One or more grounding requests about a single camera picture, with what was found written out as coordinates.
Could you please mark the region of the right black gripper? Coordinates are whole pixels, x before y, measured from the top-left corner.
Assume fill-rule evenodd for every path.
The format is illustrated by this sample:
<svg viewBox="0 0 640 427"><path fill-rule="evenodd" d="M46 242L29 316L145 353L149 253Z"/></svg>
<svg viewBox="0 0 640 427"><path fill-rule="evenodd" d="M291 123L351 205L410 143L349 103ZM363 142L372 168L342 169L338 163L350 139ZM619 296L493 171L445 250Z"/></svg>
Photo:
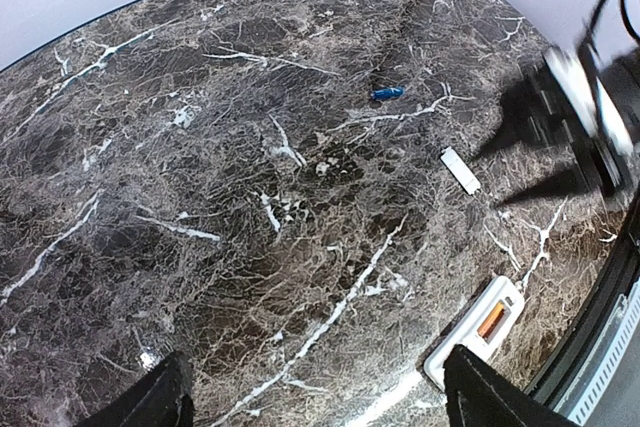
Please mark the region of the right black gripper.
<svg viewBox="0 0 640 427"><path fill-rule="evenodd" d="M552 46L529 86L511 86L499 99L502 120L475 154L483 158L518 143L568 145L575 162L495 202L527 201L600 191L613 197L633 186L633 53L616 57L594 77L578 56Z"/></svg>

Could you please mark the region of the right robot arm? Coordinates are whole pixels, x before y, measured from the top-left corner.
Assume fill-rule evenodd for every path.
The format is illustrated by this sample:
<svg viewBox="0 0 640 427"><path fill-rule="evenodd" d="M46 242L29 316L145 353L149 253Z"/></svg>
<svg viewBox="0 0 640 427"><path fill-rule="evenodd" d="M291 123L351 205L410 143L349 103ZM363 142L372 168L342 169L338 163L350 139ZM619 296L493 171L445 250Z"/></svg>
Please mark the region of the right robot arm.
<svg viewBox="0 0 640 427"><path fill-rule="evenodd" d="M501 122L476 153L567 147L573 160L503 204L617 196L639 154L639 0L529 0L550 45L499 96Z"/></svg>

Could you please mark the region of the orange battery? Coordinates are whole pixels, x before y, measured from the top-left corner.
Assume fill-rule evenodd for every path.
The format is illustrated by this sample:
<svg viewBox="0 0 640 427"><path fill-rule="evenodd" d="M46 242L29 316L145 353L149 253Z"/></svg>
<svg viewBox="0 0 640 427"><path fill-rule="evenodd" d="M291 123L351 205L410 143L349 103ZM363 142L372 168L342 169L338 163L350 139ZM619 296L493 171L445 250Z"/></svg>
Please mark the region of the orange battery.
<svg viewBox="0 0 640 427"><path fill-rule="evenodd" d="M477 328L477 334L489 342L509 310L502 301L498 301Z"/></svg>

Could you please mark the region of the blue battery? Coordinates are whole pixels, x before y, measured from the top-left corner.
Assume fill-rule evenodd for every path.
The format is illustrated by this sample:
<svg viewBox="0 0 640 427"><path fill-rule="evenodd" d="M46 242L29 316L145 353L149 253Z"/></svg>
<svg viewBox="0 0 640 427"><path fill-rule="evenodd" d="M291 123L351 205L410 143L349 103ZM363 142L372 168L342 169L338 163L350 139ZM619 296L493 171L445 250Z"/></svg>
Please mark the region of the blue battery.
<svg viewBox="0 0 640 427"><path fill-rule="evenodd" d="M398 98L404 94L402 87L387 87L383 89L377 89L371 92L371 99L373 101L386 101Z"/></svg>

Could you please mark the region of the white remote control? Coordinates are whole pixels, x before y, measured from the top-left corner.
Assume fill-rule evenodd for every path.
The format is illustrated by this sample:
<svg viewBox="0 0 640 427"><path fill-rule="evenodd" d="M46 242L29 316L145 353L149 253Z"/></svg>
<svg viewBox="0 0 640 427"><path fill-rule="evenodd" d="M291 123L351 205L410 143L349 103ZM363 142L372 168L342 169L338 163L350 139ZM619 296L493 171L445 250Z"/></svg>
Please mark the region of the white remote control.
<svg viewBox="0 0 640 427"><path fill-rule="evenodd" d="M493 333L492 339L486 342L477 334L477 328L498 301L505 304L509 313ZM425 359L423 370L426 376L440 391L445 391L444 362L456 345L465 346L481 360L488 361L516 324L524 306L524 297L515 284L506 276L495 277L449 334Z"/></svg>

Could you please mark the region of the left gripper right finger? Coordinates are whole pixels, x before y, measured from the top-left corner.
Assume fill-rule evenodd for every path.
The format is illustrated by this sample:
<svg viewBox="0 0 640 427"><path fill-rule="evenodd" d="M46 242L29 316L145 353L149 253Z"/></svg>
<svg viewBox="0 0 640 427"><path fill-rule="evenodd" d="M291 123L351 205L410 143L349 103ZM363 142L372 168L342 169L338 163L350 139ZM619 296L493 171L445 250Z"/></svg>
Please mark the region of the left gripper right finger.
<svg viewBox="0 0 640 427"><path fill-rule="evenodd" d="M572 427L574 423L512 385L467 347L444 362L446 412L452 427Z"/></svg>

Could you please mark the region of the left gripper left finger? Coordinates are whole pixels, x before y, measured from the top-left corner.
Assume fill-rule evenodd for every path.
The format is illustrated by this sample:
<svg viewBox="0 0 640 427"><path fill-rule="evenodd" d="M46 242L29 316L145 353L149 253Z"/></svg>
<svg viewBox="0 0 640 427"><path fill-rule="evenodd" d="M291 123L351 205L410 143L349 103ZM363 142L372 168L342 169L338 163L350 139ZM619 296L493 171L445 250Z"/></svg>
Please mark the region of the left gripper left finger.
<svg viewBox="0 0 640 427"><path fill-rule="evenodd" d="M116 400L77 426L192 426L192 373L188 357L174 351Z"/></svg>

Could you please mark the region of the white battery cover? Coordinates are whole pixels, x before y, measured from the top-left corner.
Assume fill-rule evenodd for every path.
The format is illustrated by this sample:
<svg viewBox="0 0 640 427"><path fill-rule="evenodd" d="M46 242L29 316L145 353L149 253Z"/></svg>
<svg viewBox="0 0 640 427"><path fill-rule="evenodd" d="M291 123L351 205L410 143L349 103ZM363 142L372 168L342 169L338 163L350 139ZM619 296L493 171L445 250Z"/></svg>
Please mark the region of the white battery cover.
<svg viewBox="0 0 640 427"><path fill-rule="evenodd" d="M442 151L440 160L468 195L474 195L481 189L475 174L452 147Z"/></svg>

